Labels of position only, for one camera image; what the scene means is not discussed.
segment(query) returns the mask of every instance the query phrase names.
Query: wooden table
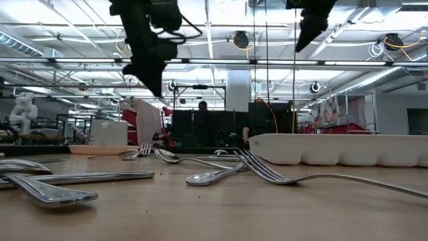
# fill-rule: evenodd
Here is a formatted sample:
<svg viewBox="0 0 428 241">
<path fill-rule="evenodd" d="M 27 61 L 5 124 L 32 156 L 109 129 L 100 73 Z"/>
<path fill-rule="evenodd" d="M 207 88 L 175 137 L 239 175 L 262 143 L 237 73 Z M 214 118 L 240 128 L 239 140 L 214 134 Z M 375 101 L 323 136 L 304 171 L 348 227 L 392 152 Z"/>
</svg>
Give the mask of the wooden table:
<svg viewBox="0 0 428 241">
<path fill-rule="evenodd" d="M 191 187 L 186 177 L 212 169 L 155 158 L 45 156 L 58 157 L 68 160 L 47 164 L 55 173 L 150 170 L 156 176 L 65 186 L 95 191 L 99 199 L 58 210 L 33 205 L 20 190 L 0 191 L 0 240 L 427 240 L 428 200 L 378 187 L 338 179 L 282 187 L 249 171 Z M 275 168 L 287 177 L 342 173 L 428 191 L 428 169 L 417 167 Z"/>
</svg>

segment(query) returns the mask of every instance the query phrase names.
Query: wall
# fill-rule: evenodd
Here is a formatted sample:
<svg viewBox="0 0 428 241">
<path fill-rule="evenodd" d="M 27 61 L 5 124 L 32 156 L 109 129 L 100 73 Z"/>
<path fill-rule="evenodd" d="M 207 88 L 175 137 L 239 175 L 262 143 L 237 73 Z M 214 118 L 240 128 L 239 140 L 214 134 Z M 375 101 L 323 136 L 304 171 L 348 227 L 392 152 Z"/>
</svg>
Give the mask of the wall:
<svg viewBox="0 0 428 241">
<path fill-rule="evenodd" d="M 407 109 L 428 109 L 428 96 L 377 94 L 376 102 L 379 131 L 385 135 L 407 135 Z"/>
<path fill-rule="evenodd" d="M 68 114 L 69 105 L 47 101 L 46 98 L 35 98 L 33 104 L 37 106 L 38 117 L 55 119 L 57 114 Z M 0 98 L 0 122 L 4 121 L 5 116 L 9 116 L 15 106 L 15 99 Z"/>
</svg>

